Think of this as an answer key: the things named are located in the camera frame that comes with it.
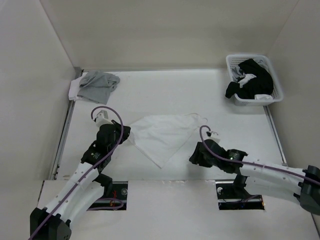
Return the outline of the white tank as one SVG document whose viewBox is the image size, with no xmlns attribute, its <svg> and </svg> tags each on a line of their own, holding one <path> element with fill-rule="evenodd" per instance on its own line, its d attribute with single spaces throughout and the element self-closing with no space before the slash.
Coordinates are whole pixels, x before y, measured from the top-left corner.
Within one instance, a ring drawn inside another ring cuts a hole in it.
<svg viewBox="0 0 320 240">
<path fill-rule="evenodd" d="M 77 101 L 81 100 L 82 97 L 78 96 L 78 93 L 80 91 L 80 81 L 82 77 L 78 77 L 77 79 L 74 79 L 70 83 L 69 92 L 68 92 L 68 99 L 70 101 Z"/>
<path fill-rule="evenodd" d="M 208 122 L 197 113 L 149 115 L 130 125 L 128 140 L 162 169 L 193 133 Z"/>
</svg>

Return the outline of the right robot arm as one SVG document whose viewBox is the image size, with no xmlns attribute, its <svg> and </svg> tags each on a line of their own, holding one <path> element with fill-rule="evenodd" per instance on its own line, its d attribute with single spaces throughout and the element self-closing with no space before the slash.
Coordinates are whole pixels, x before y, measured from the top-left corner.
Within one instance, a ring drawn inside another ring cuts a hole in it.
<svg viewBox="0 0 320 240">
<path fill-rule="evenodd" d="M 189 161 L 205 168 L 217 167 L 234 174 L 231 183 L 216 187 L 220 210 L 263 209 L 263 196 L 290 201 L 305 211 L 320 214 L 320 170 L 266 165 L 237 149 L 225 150 L 214 140 L 198 142 Z"/>
</svg>

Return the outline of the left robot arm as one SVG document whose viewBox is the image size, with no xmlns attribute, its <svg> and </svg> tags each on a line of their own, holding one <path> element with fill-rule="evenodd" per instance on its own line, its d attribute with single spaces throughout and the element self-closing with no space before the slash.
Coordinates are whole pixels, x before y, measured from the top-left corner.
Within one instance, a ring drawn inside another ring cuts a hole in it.
<svg viewBox="0 0 320 240">
<path fill-rule="evenodd" d="M 31 240 L 68 240 L 79 218 L 100 199 L 112 195 L 113 180 L 102 171 L 118 145 L 130 136 L 131 128 L 115 120 L 98 124 L 96 140 L 83 154 L 74 174 L 43 208 L 30 214 Z"/>
</svg>

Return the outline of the folded grey tank top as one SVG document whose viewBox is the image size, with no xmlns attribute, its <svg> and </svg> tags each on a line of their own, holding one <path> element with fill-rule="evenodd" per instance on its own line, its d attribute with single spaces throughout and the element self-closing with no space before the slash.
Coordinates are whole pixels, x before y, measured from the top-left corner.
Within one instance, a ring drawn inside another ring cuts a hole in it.
<svg viewBox="0 0 320 240">
<path fill-rule="evenodd" d="M 106 105 L 111 93 L 117 88 L 121 79 L 111 73 L 90 71 L 79 81 L 77 96 L 81 99 Z"/>
</svg>

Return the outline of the folded white tank top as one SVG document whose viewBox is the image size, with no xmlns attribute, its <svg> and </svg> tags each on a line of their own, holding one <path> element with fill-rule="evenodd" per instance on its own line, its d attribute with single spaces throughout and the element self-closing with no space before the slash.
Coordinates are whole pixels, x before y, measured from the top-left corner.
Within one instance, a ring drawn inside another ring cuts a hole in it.
<svg viewBox="0 0 320 240">
<path fill-rule="evenodd" d="M 74 79 L 70 83 L 69 92 L 68 92 L 68 99 L 70 101 L 77 101 L 81 100 L 82 97 L 78 96 L 78 93 L 80 91 L 80 81 L 82 77 L 78 77 L 77 79 Z"/>
</svg>

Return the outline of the black tank top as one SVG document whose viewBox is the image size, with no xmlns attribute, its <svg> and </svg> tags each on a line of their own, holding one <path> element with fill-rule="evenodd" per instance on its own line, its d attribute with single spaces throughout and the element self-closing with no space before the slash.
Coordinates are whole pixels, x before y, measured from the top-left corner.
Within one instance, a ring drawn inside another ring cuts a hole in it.
<svg viewBox="0 0 320 240">
<path fill-rule="evenodd" d="M 271 95 L 274 90 L 274 82 L 271 74 L 254 59 L 249 58 L 240 62 L 239 66 L 245 73 L 245 77 L 239 82 L 232 81 L 227 86 L 225 97 L 230 99 L 237 95 L 240 99 L 254 100 L 255 95 Z"/>
</svg>

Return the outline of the white garment in basket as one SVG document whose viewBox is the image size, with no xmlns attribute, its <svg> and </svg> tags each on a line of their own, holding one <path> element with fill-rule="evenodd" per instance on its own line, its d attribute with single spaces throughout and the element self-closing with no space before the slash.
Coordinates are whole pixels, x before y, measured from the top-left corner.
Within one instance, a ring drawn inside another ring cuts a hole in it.
<svg viewBox="0 0 320 240">
<path fill-rule="evenodd" d="M 271 101 L 273 100 L 273 97 L 268 94 L 256 94 L 254 96 L 254 99 L 257 101 Z"/>
</svg>

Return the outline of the grey garment in basket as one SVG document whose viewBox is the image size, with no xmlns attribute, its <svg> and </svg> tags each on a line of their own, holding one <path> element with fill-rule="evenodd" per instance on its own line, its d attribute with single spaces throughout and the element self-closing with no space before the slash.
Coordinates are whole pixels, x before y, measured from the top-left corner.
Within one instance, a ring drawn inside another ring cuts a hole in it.
<svg viewBox="0 0 320 240">
<path fill-rule="evenodd" d="M 244 79 L 246 74 L 239 66 L 233 66 L 231 68 L 232 79 L 234 82 L 239 82 L 240 80 Z"/>
</svg>

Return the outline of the white plastic laundry basket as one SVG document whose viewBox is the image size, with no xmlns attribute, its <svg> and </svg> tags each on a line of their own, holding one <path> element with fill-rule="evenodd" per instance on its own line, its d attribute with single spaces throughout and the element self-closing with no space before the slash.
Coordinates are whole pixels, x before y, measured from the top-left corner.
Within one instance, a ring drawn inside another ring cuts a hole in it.
<svg viewBox="0 0 320 240">
<path fill-rule="evenodd" d="M 254 59 L 257 63 L 259 63 L 262 67 L 264 67 L 270 73 L 273 79 L 273 92 L 271 96 L 273 100 L 255 100 L 255 99 L 241 99 L 237 94 L 232 96 L 230 99 L 233 99 L 234 104 L 236 106 L 268 106 L 272 103 L 280 102 L 284 98 L 284 94 L 279 82 L 279 79 L 274 71 L 274 68 L 270 62 L 270 60 L 261 54 L 249 54 L 249 53 L 238 53 L 238 54 L 229 54 L 226 56 L 226 64 L 227 70 L 230 77 L 230 82 L 233 80 L 231 68 L 237 66 L 239 63 L 248 60 Z"/>
</svg>

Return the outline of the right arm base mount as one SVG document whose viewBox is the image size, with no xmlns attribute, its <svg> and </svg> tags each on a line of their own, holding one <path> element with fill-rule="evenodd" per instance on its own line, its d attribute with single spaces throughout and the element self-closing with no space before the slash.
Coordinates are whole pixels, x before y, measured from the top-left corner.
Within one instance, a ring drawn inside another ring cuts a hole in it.
<svg viewBox="0 0 320 240">
<path fill-rule="evenodd" d="M 236 190 L 232 181 L 218 181 L 215 184 L 218 208 L 221 211 L 264 210 L 261 195 L 251 195 L 245 190 Z"/>
</svg>

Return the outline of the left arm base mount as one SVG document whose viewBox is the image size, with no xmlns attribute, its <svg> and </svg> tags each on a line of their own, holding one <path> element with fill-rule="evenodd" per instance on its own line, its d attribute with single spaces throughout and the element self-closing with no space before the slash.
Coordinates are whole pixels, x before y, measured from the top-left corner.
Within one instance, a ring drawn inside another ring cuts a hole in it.
<svg viewBox="0 0 320 240">
<path fill-rule="evenodd" d="M 127 209 L 128 182 L 114 181 L 88 211 L 125 211 Z"/>
</svg>

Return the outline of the metal table edge rail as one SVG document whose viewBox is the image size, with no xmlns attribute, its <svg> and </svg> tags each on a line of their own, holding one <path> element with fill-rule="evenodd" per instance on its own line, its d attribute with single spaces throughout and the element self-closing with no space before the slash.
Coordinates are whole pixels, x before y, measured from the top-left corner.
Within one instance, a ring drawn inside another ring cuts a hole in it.
<svg viewBox="0 0 320 240">
<path fill-rule="evenodd" d="M 61 132 L 61 135 L 59 138 L 57 149 L 56 149 L 55 154 L 53 155 L 54 158 L 53 158 L 52 163 L 50 165 L 50 171 L 49 171 L 48 178 L 47 178 L 48 180 L 55 180 L 56 179 L 56 175 L 57 175 L 59 167 L 60 167 L 61 155 L 63 153 L 63 148 L 65 146 L 66 137 L 67 137 L 69 127 L 70 127 L 70 122 L 71 122 L 74 106 L 75 106 L 75 102 L 73 100 L 70 100 L 68 102 L 68 107 L 67 107 L 66 115 L 64 118 L 63 128 L 62 128 L 62 132 Z"/>
</svg>

